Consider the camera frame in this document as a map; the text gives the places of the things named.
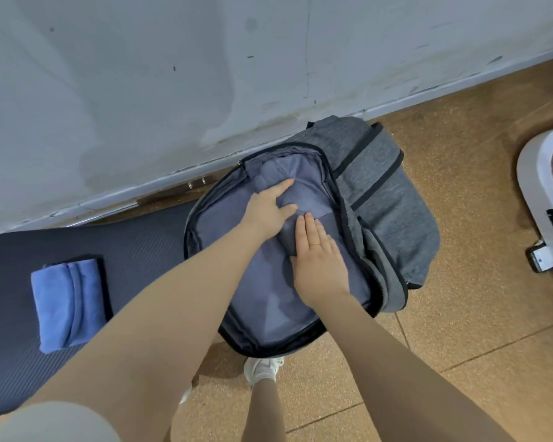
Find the blue towel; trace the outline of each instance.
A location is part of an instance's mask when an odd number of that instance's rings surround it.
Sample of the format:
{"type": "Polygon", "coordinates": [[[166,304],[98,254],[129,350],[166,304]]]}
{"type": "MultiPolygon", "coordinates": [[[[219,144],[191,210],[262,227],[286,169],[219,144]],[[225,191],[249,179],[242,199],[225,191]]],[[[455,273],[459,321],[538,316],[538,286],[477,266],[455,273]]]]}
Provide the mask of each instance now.
{"type": "Polygon", "coordinates": [[[106,324],[96,259],[43,268],[30,282],[44,354],[88,342],[106,324]]]}

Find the black exercise mat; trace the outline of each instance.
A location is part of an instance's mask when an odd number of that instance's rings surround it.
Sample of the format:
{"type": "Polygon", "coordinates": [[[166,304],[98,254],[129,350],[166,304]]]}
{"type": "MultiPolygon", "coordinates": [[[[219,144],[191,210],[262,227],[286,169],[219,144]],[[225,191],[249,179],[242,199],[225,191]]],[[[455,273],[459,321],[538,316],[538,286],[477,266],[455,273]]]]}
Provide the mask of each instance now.
{"type": "Polygon", "coordinates": [[[0,235],[0,414],[18,408],[82,347],[39,352],[31,272],[96,257],[106,274],[107,313],[117,313],[184,260],[184,225],[193,205],[118,223],[0,235]]]}

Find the person's right arm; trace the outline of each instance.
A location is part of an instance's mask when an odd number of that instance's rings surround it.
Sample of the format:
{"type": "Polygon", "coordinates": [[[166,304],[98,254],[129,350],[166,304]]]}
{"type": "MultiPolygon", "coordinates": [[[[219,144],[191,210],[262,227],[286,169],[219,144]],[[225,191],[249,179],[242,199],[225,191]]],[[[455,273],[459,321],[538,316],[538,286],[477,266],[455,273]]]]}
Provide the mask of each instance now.
{"type": "Polygon", "coordinates": [[[311,215],[297,221],[296,249],[295,288],[342,350],[383,442],[514,440],[362,309],[338,247],[311,215]]]}

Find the white shoe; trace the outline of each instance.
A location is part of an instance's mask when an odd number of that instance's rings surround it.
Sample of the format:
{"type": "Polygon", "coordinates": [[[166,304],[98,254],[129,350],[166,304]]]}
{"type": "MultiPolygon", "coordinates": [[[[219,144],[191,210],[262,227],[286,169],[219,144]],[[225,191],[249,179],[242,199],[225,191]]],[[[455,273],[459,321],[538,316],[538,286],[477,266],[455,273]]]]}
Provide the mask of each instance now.
{"type": "Polygon", "coordinates": [[[270,378],[276,381],[277,372],[284,364],[285,357],[278,358],[248,358],[243,365],[243,375],[246,380],[254,385],[263,378],[270,378]]]}
{"type": "Polygon", "coordinates": [[[189,388],[184,392],[184,394],[182,394],[182,398],[180,399],[180,404],[181,405],[189,399],[189,395],[190,395],[192,390],[193,390],[193,386],[192,386],[192,384],[190,384],[189,388]]]}

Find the wall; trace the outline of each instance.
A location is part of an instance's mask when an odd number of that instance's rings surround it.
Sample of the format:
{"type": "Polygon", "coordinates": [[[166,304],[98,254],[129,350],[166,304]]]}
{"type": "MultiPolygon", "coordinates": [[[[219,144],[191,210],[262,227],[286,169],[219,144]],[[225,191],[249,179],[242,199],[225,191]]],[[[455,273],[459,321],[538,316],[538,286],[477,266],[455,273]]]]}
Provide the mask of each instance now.
{"type": "Polygon", "coordinates": [[[553,0],[0,0],[0,230],[552,54],[553,0]]]}

